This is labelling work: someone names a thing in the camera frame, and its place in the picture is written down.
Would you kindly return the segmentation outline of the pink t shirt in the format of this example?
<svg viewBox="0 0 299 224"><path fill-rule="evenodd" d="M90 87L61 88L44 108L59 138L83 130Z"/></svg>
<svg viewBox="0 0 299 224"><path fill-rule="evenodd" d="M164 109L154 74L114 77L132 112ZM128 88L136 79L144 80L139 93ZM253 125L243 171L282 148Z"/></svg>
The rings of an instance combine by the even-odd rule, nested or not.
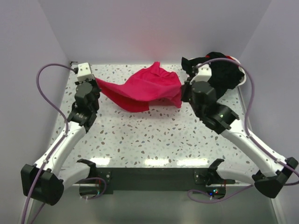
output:
<svg viewBox="0 0 299 224"><path fill-rule="evenodd" d="M180 108L181 82L176 72L169 72L154 62L131 75L124 84L114 84L96 78L101 92L128 112L145 112L150 103L167 99L171 105Z"/></svg>

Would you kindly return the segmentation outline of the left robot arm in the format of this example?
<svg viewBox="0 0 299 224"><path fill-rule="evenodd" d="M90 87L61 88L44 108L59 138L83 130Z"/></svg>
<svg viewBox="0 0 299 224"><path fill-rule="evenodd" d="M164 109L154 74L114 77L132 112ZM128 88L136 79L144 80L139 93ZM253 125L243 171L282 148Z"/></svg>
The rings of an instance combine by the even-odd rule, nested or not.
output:
<svg viewBox="0 0 299 224"><path fill-rule="evenodd" d="M94 79L76 82L75 101L65 126L53 145L33 165L21 169L23 194L48 205L55 205L71 185L96 180L96 164L79 159L73 168L62 165L76 144L88 133L96 120L101 89Z"/></svg>

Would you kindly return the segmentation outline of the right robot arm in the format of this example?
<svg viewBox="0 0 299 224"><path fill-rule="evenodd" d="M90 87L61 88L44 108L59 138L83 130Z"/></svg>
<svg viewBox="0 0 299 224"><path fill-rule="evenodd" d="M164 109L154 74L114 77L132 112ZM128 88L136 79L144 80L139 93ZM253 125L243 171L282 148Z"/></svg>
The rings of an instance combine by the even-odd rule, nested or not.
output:
<svg viewBox="0 0 299 224"><path fill-rule="evenodd" d="M188 78L181 87L182 102L189 103L197 118L210 130L229 140L245 153L256 169L216 159L208 168L207 185L223 180L253 185L268 198L275 198L295 172L298 161L278 154L247 129L238 114L217 102L216 90L208 82Z"/></svg>

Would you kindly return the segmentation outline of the black t shirt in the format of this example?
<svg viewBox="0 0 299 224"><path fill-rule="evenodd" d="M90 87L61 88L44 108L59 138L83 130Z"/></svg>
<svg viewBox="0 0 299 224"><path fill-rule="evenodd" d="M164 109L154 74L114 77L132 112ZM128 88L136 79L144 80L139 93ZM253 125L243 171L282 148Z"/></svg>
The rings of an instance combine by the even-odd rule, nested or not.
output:
<svg viewBox="0 0 299 224"><path fill-rule="evenodd" d="M225 55L220 52L210 52L207 55L212 59L225 58ZM210 59L204 57L197 57L187 59L182 57L181 66L182 69L192 78L192 67L197 64L203 64ZM234 63L226 61L211 62L210 68L212 70L212 76L207 81L216 90L216 97L221 98L228 89L234 89L244 79L245 74L240 70L240 67Z"/></svg>

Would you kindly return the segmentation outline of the red garment in basket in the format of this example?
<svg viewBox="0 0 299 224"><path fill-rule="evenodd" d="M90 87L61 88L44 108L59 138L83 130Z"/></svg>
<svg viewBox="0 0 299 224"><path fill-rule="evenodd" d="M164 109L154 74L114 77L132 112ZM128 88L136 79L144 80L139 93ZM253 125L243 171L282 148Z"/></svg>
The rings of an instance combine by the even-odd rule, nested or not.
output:
<svg viewBox="0 0 299 224"><path fill-rule="evenodd" d="M212 59L211 56L209 56L209 55L206 55L205 58ZM225 55L225 58L234 60L234 61L236 61L238 64L241 64L240 61L239 61L237 58L233 57L233 56L227 56L227 55Z"/></svg>

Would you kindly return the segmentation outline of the white laundry basket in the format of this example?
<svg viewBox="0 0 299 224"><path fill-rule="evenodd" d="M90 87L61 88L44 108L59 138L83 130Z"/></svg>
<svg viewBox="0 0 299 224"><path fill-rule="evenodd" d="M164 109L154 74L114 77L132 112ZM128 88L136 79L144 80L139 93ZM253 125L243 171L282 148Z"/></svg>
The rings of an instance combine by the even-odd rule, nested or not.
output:
<svg viewBox="0 0 299 224"><path fill-rule="evenodd" d="M216 87L234 89L246 82L240 62L232 56L213 56L182 59L182 68L190 83L204 81Z"/></svg>

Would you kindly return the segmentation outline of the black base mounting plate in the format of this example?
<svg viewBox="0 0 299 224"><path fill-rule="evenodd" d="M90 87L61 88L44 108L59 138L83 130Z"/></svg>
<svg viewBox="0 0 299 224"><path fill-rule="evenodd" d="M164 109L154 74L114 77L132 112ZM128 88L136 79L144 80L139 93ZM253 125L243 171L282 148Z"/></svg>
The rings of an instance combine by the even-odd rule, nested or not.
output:
<svg viewBox="0 0 299 224"><path fill-rule="evenodd" d="M114 191L189 191L202 190L223 198L226 184L234 180L221 179L208 168L97 168L95 177L103 180L79 182L81 196L95 197Z"/></svg>

